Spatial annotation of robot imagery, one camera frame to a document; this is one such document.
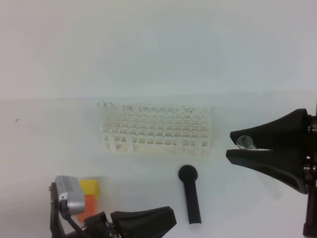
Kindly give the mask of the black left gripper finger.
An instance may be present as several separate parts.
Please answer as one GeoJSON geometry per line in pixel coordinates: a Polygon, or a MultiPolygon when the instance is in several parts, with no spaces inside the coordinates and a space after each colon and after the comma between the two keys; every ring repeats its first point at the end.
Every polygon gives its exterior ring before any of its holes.
{"type": "Polygon", "coordinates": [[[122,238],[161,238],[177,224],[169,206],[139,212],[116,211],[110,216],[122,238]]]}

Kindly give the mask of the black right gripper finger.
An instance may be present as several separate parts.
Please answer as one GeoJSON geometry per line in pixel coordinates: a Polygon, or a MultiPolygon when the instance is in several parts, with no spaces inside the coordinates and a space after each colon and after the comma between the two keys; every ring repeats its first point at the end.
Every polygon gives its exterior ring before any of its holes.
{"type": "Polygon", "coordinates": [[[231,140],[237,144],[241,136],[248,136],[258,149],[286,149],[302,147],[308,139],[311,116],[306,109],[293,112],[272,122],[230,133],[231,140]]]}
{"type": "Polygon", "coordinates": [[[299,149],[227,150],[233,165],[242,166],[270,176],[296,191],[307,194],[304,165],[306,155],[299,149]]]}

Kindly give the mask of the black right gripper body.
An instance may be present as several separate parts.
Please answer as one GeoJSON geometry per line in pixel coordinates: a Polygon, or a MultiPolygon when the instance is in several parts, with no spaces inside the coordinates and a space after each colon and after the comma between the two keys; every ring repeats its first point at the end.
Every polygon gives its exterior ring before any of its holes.
{"type": "Polygon", "coordinates": [[[304,165],[305,180],[308,190],[304,237],[317,236],[317,117],[312,116],[308,126],[308,154],[304,165]]]}

